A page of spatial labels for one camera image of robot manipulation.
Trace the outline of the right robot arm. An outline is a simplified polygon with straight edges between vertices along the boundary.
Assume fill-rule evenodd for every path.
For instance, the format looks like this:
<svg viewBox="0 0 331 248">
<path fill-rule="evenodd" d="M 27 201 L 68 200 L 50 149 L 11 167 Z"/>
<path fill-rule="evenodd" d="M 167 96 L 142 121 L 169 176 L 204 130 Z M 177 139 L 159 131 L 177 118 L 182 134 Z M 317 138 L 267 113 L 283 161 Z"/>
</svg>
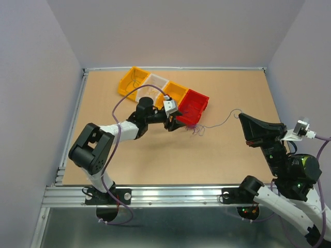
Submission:
<svg viewBox="0 0 331 248">
<path fill-rule="evenodd" d="M 269 208 L 291 223 L 312 247 L 330 247 L 330 209 L 316 188 L 322 171 L 318 158 L 310 154 L 287 152 L 285 142 L 314 139 L 309 121 L 302 118 L 294 129 L 283 123 L 269 123 L 240 113 L 238 116 L 246 144 L 259 147 L 274 177 L 278 192 L 254 176 L 247 176 L 238 188 L 243 201 L 253 201 Z"/>
</svg>

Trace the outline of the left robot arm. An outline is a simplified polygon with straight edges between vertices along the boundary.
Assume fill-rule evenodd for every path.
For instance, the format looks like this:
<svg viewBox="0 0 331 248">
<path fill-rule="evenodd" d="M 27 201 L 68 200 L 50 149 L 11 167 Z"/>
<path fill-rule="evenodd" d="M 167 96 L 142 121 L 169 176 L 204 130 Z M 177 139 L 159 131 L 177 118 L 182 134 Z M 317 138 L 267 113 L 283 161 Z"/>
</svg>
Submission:
<svg viewBox="0 0 331 248">
<path fill-rule="evenodd" d="M 161 109 L 154 106 L 152 98 L 143 97 L 125 121 L 109 126 L 88 123 L 70 148 L 68 158 L 85 172 L 98 191 L 99 200 L 111 203 L 115 199 L 111 188 L 114 181 L 105 169 L 111 148 L 118 147 L 120 142 L 141 138 L 150 124 L 162 123 L 169 132 L 181 128 L 184 125 L 176 121 L 181 115 L 176 101 L 168 95 L 164 96 Z"/>
</svg>

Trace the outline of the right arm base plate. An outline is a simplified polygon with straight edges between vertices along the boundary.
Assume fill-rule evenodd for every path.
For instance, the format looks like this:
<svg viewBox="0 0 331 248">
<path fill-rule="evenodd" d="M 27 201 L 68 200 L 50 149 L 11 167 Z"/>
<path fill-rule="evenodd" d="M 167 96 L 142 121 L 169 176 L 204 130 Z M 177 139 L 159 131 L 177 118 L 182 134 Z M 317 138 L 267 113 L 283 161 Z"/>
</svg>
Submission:
<svg viewBox="0 0 331 248">
<path fill-rule="evenodd" d="M 231 214 L 242 221 L 250 223 L 261 223 L 274 217 L 274 213 L 268 217 L 260 218 L 259 203 L 255 202 L 248 192 L 239 187 L 223 188 L 218 196 L 218 202 L 225 205 L 239 205 L 236 207 L 237 215 Z"/>
</svg>

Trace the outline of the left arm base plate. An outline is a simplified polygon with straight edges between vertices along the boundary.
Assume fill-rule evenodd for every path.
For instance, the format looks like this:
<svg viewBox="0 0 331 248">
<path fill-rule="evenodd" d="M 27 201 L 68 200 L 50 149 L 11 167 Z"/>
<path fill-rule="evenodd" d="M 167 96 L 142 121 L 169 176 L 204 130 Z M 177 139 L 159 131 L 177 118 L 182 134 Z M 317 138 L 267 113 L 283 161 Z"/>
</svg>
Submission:
<svg viewBox="0 0 331 248">
<path fill-rule="evenodd" d="M 131 204 L 132 189 L 130 188 L 111 188 L 110 192 L 116 197 L 115 200 L 109 193 L 102 193 L 93 186 L 83 187 L 82 193 L 85 195 L 84 204 L 87 206 L 96 206 L 96 217 L 99 222 L 107 225 L 123 225 L 127 221 L 116 223 L 115 218 L 119 214 L 119 207 Z"/>
</svg>

